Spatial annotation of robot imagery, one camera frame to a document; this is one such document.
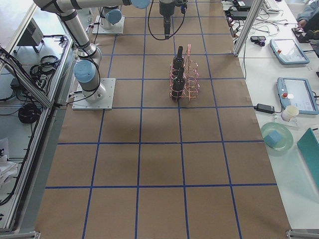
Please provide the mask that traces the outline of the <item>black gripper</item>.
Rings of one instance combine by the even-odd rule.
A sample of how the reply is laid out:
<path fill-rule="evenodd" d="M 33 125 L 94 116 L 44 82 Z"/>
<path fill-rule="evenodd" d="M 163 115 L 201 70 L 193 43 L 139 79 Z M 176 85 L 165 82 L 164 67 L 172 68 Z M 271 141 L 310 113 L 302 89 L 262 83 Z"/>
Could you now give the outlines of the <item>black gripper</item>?
<path fill-rule="evenodd" d="M 163 16 L 164 36 L 170 37 L 170 21 L 174 14 L 174 0 L 159 0 L 159 13 Z"/>

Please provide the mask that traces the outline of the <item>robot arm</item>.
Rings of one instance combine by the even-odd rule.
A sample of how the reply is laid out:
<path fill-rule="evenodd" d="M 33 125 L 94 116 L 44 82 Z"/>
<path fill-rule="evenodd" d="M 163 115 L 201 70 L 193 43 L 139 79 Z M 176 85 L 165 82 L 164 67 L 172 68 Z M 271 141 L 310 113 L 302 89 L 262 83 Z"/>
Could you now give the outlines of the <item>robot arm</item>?
<path fill-rule="evenodd" d="M 149 14 L 148 14 L 148 29 L 151 34 L 151 36 L 156 40 L 168 40 L 171 37 L 173 37 L 181 28 L 184 22 L 185 13 L 187 11 L 187 0 L 160 0 L 159 1 L 159 13 L 163 16 L 163 27 L 164 27 L 164 39 L 159 39 L 155 37 L 151 31 L 150 27 L 150 14 L 152 10 L 152 6 L 154 1 L 150 0 L 124 0 L 124 5 L 134 5 L 136 8 L 144 9 L 149 6 L 151 3 Z M 171 17 L 174 14 L 175 7 L 180 7 L 181 13 L 183 14 L 183 20 L 180 26 L 177 28 L 177 30 L 170 35 L 170 26 L 171 26 Z"/>
<path fill-rule="evenodd" d="M 100 102 L 106 92 L 99 72 L 102 53 L 87 36 L 77 10 L 90 7 L 106 9 L 104 17 L 110 24 L 116 24 L 122 19 L 120 5 L 134 5 L 144 9 L 150 2 L 148 0 L 143 3 L 135 0 L 36 0 L 34 3 L 42 11 L 56 14 L 74 41 L 79 62 L 74 65 L 73 73 L 82 88 L 83 101 Z"/>

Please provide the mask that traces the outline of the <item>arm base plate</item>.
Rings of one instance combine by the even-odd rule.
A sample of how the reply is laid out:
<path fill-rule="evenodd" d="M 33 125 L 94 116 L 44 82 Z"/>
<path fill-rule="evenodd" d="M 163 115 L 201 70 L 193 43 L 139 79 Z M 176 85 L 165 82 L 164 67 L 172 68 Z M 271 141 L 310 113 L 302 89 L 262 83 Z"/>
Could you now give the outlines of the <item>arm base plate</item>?
<path fill-rule="evenodd" d="M 78 83 L 77 91 L 81 91 L 75 95 L 74 103 L 72 104 L 73 110 L 111 110 L 113 105 L 114 91 L 115 91 L 115 78 L 101 78 L 98 90 L 90 97 L 91 93 L 84 91 Z"/>
<path fill-rule="evenodd" d="M 122 16 L 121 20 L 116 24 L 110 24 L 106 20 L 103 20 L 103 18 L 100 18 L 99 15 L 96 17 L 96 23 L 100 21 L 100 24 L 95 24 L 93 27 L 92 33 L 94 35 L 116 35 L 116 34 L 123 34 L 124 30 L 124 22 L 125 22 L 125 16 Z"/>

